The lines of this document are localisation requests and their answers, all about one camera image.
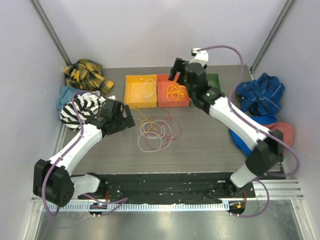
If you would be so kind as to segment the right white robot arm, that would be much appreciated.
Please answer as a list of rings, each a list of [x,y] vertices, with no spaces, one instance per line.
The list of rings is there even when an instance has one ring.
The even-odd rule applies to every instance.
[[[168,79],[173,81],[175,77],[197,108],[225,124],[251,150],[245,163],[228,179],[225,190],[230,197],[238,197],[247,183],[283,161],[283,147],[279,143],[282,132],[270,131],[229,103],[224,93],[208,84],[206,70],[200,63],[176,58]]]

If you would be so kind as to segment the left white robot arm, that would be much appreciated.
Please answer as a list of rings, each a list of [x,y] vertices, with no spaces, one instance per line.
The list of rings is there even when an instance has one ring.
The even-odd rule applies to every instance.
[[[107,99],[100,112],[87,118],[77,135],[49,160],[40,159],[33,171],[33,194],[62,208],[73,197],[90,194],[102,199],[108,190],[105,177],[96,173],[73,176],[87,152],[105,136],[134,127],[128,105]]]

